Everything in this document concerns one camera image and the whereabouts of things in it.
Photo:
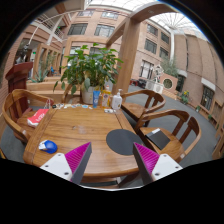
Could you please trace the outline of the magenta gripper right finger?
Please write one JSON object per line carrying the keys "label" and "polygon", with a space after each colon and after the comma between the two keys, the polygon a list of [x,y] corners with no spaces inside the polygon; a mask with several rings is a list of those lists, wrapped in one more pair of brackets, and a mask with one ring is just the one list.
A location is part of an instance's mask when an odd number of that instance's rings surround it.
{"label": "magenta gripper right finger", "polygon": [[182,169],[168,154],[157,154],[136,142],[133,143],[133,154],[144,185]]}

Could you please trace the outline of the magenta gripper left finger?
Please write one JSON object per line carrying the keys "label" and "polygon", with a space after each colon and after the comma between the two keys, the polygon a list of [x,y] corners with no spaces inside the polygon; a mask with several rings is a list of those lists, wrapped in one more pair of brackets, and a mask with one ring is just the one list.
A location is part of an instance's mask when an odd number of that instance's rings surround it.
{"label": "magenta gripper left finger", "polygon": [[56,153],[41,169],[79,185],[91,153],[92,145],[88,142],[66,154]]}

